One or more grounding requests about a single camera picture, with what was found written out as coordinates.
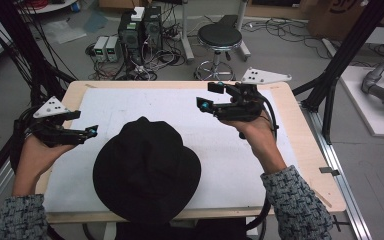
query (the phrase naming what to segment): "table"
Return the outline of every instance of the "table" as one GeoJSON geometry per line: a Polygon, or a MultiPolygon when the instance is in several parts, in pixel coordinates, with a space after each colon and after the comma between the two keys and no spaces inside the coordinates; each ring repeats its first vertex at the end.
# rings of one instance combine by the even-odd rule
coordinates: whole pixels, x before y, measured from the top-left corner
{"type": "MultiPolygon", "coordinates": [[[[114,81],[77,81],[71,83],[63,99],[63,104],[70,110],[78,109],[82,97],[88,88],[143,88],[143,89],[206,89],[207,82],[196,81],[157,81],[157,82],[114,82],[114,81]]],[[[274,83],[259,86],[261,90],[270,90],[283,125],[295,152],[303,178],[326,205],[329,212],[345,211],[344,199],[331,174],[323,174],[320,167],[327,164],[303,117],[301,110],[286,83],[274,83]]],[[[37,193],[44,193],[51,170],[42,175],[36,187],[37,193]]],[[[175,219],[199,219],[210,217],[243,217],[256,216],[260,208],[237,209],[200,209],[183,210],[175,219]]],[[[81,222],[116,222],[123,219],[111,212],[82,213],[48,213],[50,223],[81,223],[81,222]]]]}

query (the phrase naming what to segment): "black bucket hat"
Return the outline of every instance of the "black bucket hat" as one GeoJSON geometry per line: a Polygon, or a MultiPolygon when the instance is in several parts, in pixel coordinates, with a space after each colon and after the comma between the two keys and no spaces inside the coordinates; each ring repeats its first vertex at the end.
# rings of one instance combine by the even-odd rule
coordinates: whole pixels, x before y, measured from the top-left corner
{"type": "Polygon", "coordinates": [[[131,222],[164,224],[188,204],[201,164],[166,122],[129,122],[96,158],[93,184],[109,210],[131,222]]]}

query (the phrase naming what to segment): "white triangular marker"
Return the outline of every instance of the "white triangular marker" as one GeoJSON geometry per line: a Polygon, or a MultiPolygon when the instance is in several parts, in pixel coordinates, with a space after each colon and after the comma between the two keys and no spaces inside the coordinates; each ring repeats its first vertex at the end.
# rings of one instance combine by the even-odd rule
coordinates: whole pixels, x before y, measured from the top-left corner
{"type": "Polygon", "coordinates": [[[286,82],[292,79],[291,75],[272,73],[258,69],[248,68],[241,79],[247,84],[268,84],[274,82],[286,82]]]}
{"type": "Polygon", "coordinates": [[[54,116],[62,113],[70,112],[62,103],[54,96],[51,97],[39,110],[34,114],[34,118],[43,118],[54,116]]]}

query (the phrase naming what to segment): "stool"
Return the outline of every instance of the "stool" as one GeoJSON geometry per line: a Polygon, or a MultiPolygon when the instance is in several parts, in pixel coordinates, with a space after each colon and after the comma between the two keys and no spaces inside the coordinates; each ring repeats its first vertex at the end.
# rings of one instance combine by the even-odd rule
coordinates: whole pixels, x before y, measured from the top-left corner
{"type": "Polygon", "coordinates": [[[241,45],[242,34],[231,26],[215,23],[199,29],[198,41],[203,46],[214,50],[214,58],[213,61],[205,61],[196,68],[194,73],[195,78],[200,80],[208,80],[210,78],[216,80],[234,80],[235,74],[232,68],[228,64],[220,61],[220,54],[221,52],[225,52],[226,58],[229,61],[230,56],[227,51],[238,48],[241,45]],[[229,76],[229,78],[220,79],[220,75],[226,75],[229,76]]]}

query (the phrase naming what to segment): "black pole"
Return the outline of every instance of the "black pole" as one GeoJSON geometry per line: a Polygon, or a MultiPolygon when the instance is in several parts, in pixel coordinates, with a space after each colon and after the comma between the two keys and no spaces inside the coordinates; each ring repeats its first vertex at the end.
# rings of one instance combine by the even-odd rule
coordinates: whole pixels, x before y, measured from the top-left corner
{"type": "Polygon", "coordinates": [[[326,98],[322,134],[328,144],[331,144],[330,126],[336,84],[348,67],[348,64],[370,37],[383,17],[384,0],[370,1],[323,74],[293,90],[293,93],[298,95],[313,88],[308,98],[302,102],[302,106],[309,109],[309,111],[316,112],[322,101],[326,98]]]}

